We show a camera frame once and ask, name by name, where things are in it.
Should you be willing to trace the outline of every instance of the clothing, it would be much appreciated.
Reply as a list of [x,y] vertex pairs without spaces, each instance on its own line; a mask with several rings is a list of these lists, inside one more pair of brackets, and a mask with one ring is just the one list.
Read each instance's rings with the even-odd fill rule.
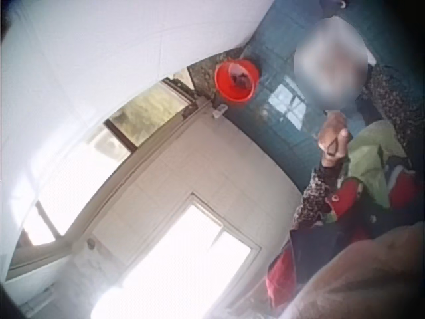
[[423,292],[424,224],[356,242],[324,266],[281,319],[412,317]]
[[[394,75],[391,68],[376,64],[359,98],[370,100],[394,126],[396,138],[407,156],[416,159],[412,160],[413,170],[422,177],[423,143],[416,140],[420,137],[423,139],[424,113],[420,100],[409,97],[409,93],[409,89]],[[331,169],[319,166],[313,170],[310,183],[303,193],[302,205],[294,214],[294,229],[311,227],[322,214],[329,212],[325,198],[336,190],[341,168],[340,164]]]
[[[281,296],[279,300],[272,299],[274,306],[287,303],[291,296],[296,295],[294,289],[287,291],[288,283],[299,289],[299,284],[305,284],[351,243],[374,239],[395,227],[412,225],[417,220],[423,220],[423,203],[418,212],[417,204],[420,204],[421,199],[414,201],[418,191],[422,192],[423,201],[423,187],[414,180],[417,174],[410,174],[412,167],[406,157],[406,154],[409,157],[415,155],[416,150],[409,149],[409,145],[416,134],[423,134],[423,113],[420,117],[420,111],[412,107],[404,112],[404,103],[409,101],[405,98],[406,91],[392,91],[394,87],[390,83],[391,79],[386,74],[385,67],[375,66],[359,97],[377,105],[383,118],[388,119],[391,124],[387,121],[372,124],[358,135],[357,141],[351,141],[349,165],[339,163],[332,168],[319,165],[314,169],[311,181],[303,193],[302,205],[294,213],[290,245],[286,244],[274,260],[277,266],[271,265],[268,274],[273,276],[266,277],[268,288],[273,286],[274,291],[278,292],[276,296]],[[343,179],[347,176],[354,179],[346,179],[343,187],[338,189],[341,172]],[[359,200],[363,186],[366,191],[362,198],[365,199]],[[328,224],[322,229],[319,229],[320,226],[314,227],[323,223],[334,225]],[[341,238],[332,241],[340,234]],[[326,236],[332,240],[321,242]],[[288,249],[292,250],[292,254],[285,253]],[[296,274],[295,285],[292,279],[294,274],[291,272]],[[282,276],[284,273],[286,281],[280,281],[279,274]]]

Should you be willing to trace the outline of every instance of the green cloth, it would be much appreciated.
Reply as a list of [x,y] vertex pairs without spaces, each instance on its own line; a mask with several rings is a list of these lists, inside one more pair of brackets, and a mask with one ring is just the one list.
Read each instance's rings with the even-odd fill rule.
[[406,157],[394,126],[385,120],[367,126],[349,143],[348,154],[347,177],[360,179],[379,205],[390,207],[384,164],[391,155]]

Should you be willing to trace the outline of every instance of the metal bar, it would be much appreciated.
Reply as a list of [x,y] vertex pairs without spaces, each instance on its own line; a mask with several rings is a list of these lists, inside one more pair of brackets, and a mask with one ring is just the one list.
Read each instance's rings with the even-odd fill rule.
[[220,228],[220,231],[218,232],[217,236],[216,236],[216,237],[214,238],[214,240],[212,241],[211,246],[210,246],[210,248],[209,248],[209,249],[211,249],[211,248],[215,245],[215,243],[218,241],[218,239],[221,237],[221,235],[223,235],[223,233],[224,233],[224,226],[222,226],[222,227]]
[[53,225],[52,221],[50,220],[50,218],[46,214],[46,211],[44,210],[44,208],[41,205],[40,201],[37,201],[35,203],[35,207],[37,208],[37,211],[39,212],[40,217],[43,219],[43,221],[46,223],[46,225],[49,228],[49,230],[52,232],[54,238],[57,239],[57,238],[61,237],[62,235],[58,232],[58,230],[56,229],[56,227]]
[[130,139],[119,128],[117,128],[117,126],[112,123],[110,119],[107,119],[104,122],[104,125],[130,153],[134,153],[137,150],[137,146],[132,141],[130,141]]
[[169,78],[164,78],[162,80],[162,83],[166,84],[169,88],[174,90],[178,95],[180,95],[182,98],[187,100],[189,103],[192,103],[195,101],[195,96],[191,92],[192,90],[186,86],[183,82],[180,80],[174,79],[171,80]]

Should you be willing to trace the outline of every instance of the dark fabric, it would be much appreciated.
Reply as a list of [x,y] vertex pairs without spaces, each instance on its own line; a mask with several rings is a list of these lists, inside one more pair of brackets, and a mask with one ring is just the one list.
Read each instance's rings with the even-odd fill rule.
[[25,316],[18,309],[16,304],[0,285],[0,318],[2,319],[25,319]]
[[424,220],[424,194],[403,209],[384,209],[365,195],[334,223],[290,231],[297,285],[305,284],[333,257],[351,243],[360,227],[369,238],[377,238],[394,228]]
[[335,223],[290,231],[297,285],[303,285],[351,241],[353,216]]
[[417,179],[424,180],[424,136],[421,134],[415,135],[406,143],[405,151],[410,161],[412,168],[416,172]]
[[[365,85],[367,85],[368,81],[371,79],[372,69],[373,66],[368,64]],[[375,105],[373,105],[372,100],[364,94],[359,95],[359,97],[355,101],[355,104],[357,107],[357,111],[359,111],[359,113],[363,117],[363,121],[365,121],[365,126],[384,119],[381,113],[379,113],[379,111],[377,110],[377,108],[375,108]]]
[[383,209],[375,203],[360,203],[358,208],[362,215],[366,232],[371,238],[377,238],[390,230],[414,225],[424,220],[424,193],[419,193],[413,201],[402,209]]

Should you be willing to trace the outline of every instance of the window frame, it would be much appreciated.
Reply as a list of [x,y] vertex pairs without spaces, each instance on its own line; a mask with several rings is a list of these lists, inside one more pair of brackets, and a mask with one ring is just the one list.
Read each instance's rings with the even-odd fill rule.
[[110,200],[123,188],[135,171],[155,152],[162,148],[168,140],[172,139],[173,134],[182,128],[184,122],[194,115],[193,113],[201,105],[205,105],[208,102],[204,98],[195,99],[195,97],[187,94],[186,91],[190,91],[190,89],[187,87],[186,89],[182,89],[182,86],[185,86],[184,84],[177,85],[168,78],[160,82],[174,90],[183,100],[186,100],[187,106],[158,128],[139,147],[133,144],[109,119],[106,119],[102,125],[105,125],[118,141],[129,150],[130,155],[105,180],[97,192],[93,194],[92,198],[84,206],[63,236],[59,234],[53,225],[40,201],[35,201],[39,215],[43,218],[56,240],[43,245],[17,247],[9,265],[6,281],[70,255],[75,246],[81,245],[81,241],[87,239],[88,231],[90,229],[92,230],[94,228],[93,225],[98,223],[98,220],[101,218],[99,216],[100,212],[108,207]]
[[248,235],[245,235],[241,230],[235,227],[226,217],[218,214],[213,208],[211,208],[206,202],[204,202],[200,196],[195,192],[190,192],[181,204],[174,210],[170,210],[166,218],[161,222],[160,226],[156,230],[148,234],[145,242],[138,248],[135,253],[135,258],[129,263],[124,273],[118,280],[122,283],[130,272],[147,256],[147,254],[155,248],[160,240],[167,234],[167,232],[176,224],[176,222],[185,214],[187,209],[194,205],[199,211],[204,213],[208,218],[221,226],[220,233],[226,231],[240,242],[244,243],[250,248],[248,256],[244,262],[240,265],[238,271],[230,280],[229,284],[220,295],[220,297],[214,302],[205,314],[205,318],[208,318],[214,310],[226,300],[226,297],[237,287],[237,284],[242,279],[243,275],[249,270],[250,266],[254,263],[262,248]]

